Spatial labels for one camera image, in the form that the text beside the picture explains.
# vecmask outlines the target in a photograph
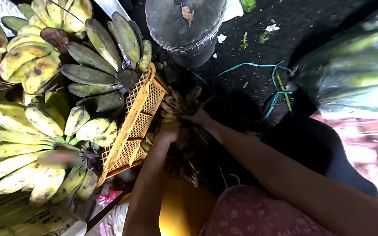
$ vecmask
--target debris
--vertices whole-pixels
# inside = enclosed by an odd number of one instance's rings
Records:
[[[187,19],[189,23],[189,28],[190,28],[190,24],[192,23],[194,14],[195,14],[195,10],[192,10],[192,13],[190,13],[190,9],[188,6],[182,7],[182,15],[183,15],[183,18]]]
[[[227,36],[221,34],[218,35],[218,43],[223,43],[224,40],[226,40]]]
[[[243,44],[240,45],[243,49],[246,49],[246,47],[249,46],[246,41],[247,41],[247,31],[244,33],[244,36],[243,36]]]

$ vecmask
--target blue rope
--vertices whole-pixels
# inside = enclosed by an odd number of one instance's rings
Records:
[[[230,69],[228,69],[228,70],[226,70],[226,71],[223,71],[223,72],[221,72],[219,75],[217,75],[217,77],[215,77],[214,79],[213,79],[213,83],[212,83],[212,85],[209,85],[202,77],[200,77],[199,75],[197,75],[195,72],[193,72],[192,70],[189,70],[190,72],[192,72],[197,78],[199,78],[202,82],[204,82],[205,84],[207,84],[209,87],[213,87],[214,86],[214,82],[215,82],[215,80],[218,78],[218,77],[220,77],[220,76],[222,76],[224,73],[227,73],[227,72],[229,72],[229,71],[232,71],[232,70],[234,70],[234,69],[236,69],[236,68],[238,68],[238,67],[241,67],[242,65],[249,65],[249,66],[256,66],[256,67],[274,67],[273,68],[273,70],[272,70],[272,75],[271,75],[271,77],[272,77],[272,83],[273,83],[273,85],[274,85],[274,87],[275,87],[275,89],[276,89],[276,93],[274,94],[274,96],[273,96],[273,98],[272,98],[272,102],[271,102],[271,104],[270,104],[270,107],[269,107],[269,110],[268,110],[268,112],[265,114],[265,116],[262,118],[262,121],[263,120],[265,120],[266,118],[268,118],[269,117],[269,115],[272,113],[272,110],[275,108],[275,105],[276,105],[276,102],[278,101],[278,99],[279,99],[279,95],[280,94],[292,94],[292,92],[290,92],[290,91],[279,91],[278,90],[278,86],[276,85],[276,82],[275,82],[275,71],[276,71],[276,69],[277,68],[281,68],[281,69],[286,69],[286,70],[288,70],[289,72],[290,72],[290,75],[292,76],[292,75],[294,75],[294,72],[292,71],[292,70],[290,70],[290,69],[288,69],[287,67],[283,67],[283,66],[280,66],[280,64],[281,63],[283,63],[284,61],[280,61],[278,64],[276,64],[276,65],[273,65],[273,64],[262,64],[262,65],[259,65],[259,64],[256,64],[256,63],[252,63],[252,62],[245,62],[245,63],[242,63],[242,64],[239,64],[239,65],[237,65],[237,66],[234,66],[234,67],[231,67]]]

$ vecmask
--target leaf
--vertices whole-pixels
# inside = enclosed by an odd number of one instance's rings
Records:
[[[240,0],[244,12],[251,12],[256,7],[256,0]]]
[[[190,13],[190,9],[188,6],[182,7],[182,15],[183,15],[183,18],[188,20],[189,28],[190,28],[190,24],[192,23],[194,14],[195,14],[195,10],[192,10],[192,13]]]
[[[246,47],[249,46],[248,43],[247,43],[246,41],[247,41],[247,31],[244,33],[244,36],[243,36],[243,44],[240,45],[241,48],[246,49]]]

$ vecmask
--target yellow banana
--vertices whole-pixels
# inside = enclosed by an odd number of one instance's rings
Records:
[[[14,155],[34,153],[44,149],[53,149],[50,145],[33,145],[33,144],[0,144],[0,158],[10,157]]]
[[[7,158],[3,161],[0,161],[0,178],[8,175],[9,173],[27,165],[35,160],[37,157],[46,151],[40,151],[35,153],[21,154],[12,158]]]

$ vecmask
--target person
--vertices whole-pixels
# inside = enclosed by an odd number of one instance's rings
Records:
[[[260,140],[214,121],[203,109],[182,118],[203,126],[264,187],[223,191],[199,236],[378,235],[377,189],[348,163],[329,126],[286,117]],[[178,129],[172,124],[155,137],[123,235],[160,235],[161,175]],[[291,134],[290,142],[277,141],[283,133]]]

